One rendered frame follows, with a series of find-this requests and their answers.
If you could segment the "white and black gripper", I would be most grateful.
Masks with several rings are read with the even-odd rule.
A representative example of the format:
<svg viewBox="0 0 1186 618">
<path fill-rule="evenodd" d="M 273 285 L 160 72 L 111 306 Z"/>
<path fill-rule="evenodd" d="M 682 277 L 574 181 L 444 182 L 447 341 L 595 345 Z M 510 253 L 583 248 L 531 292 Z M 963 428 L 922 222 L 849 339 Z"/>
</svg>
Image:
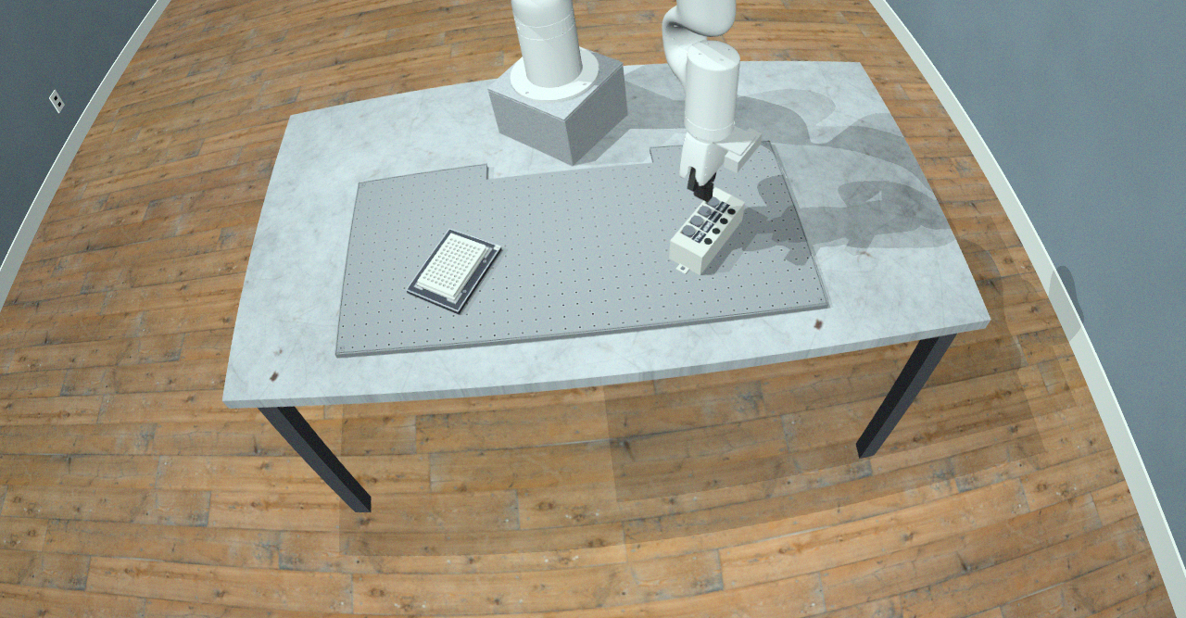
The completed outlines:
<svg viewBox="0 0 1186 618">
<path fill-rule="evenodd" d="M 723 141 L 723 138 L 712 141 L 687 132 L 680 161 L 681 178 L 686 179 L 687 173 L 690 173 L 688 190 L 691 190 L 694 196 L 697 196 L 700 200 L 706 200 L 706 203 L 709 203 L 710 197 L 713 197 L 714 183 L 712 181 L 715 180 L 716 172 L 723 166 L 725 155 L 727 155 L 727 149 L 713 144 L 718 141 Z"/>
</svg>

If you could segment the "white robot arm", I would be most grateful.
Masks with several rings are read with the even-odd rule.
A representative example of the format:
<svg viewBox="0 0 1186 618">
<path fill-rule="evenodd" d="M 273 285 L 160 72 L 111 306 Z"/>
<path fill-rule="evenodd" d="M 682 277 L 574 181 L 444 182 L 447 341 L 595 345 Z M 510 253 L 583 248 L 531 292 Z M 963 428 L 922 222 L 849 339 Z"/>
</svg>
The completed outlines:
<svg viewBox="0 0 1186 618">
<path fill-rule="evenodd" d="M 599 62 L 579 47 L 573 0 L 510 1 L 523 56 L 510 72 L 515 93 L 537 103 L 557 103 L 587 93 L 599 77 Z M 676 4 L 663 18 L 663 47 L 669 68 L 686 89 L 686 129 L 704 140 L 723 138 L 713 144 L 727 149 L 723 167 L 738 173 L 760 146 L 761 133 L 734 127 L 740 65 L 737 47 L 706 38 L 731 30 L 737 21 L 737 0 Z"/>
</svg>

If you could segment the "white operator panel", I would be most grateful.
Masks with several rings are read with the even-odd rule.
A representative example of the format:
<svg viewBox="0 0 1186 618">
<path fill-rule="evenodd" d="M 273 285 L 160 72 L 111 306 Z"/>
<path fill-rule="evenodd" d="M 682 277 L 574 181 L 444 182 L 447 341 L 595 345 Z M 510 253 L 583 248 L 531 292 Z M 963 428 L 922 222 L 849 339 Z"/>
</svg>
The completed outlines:
<svg viewBox="0 0 1186 618">
<path fill-rule="evenodd" d="M 703 273 L 742 222 L 744 206 L 744 200 L 714 187 L 709 203 L 700 203 L 670 241 L 669 259 L 680 265 L 676 270 Z"/>
</svg>

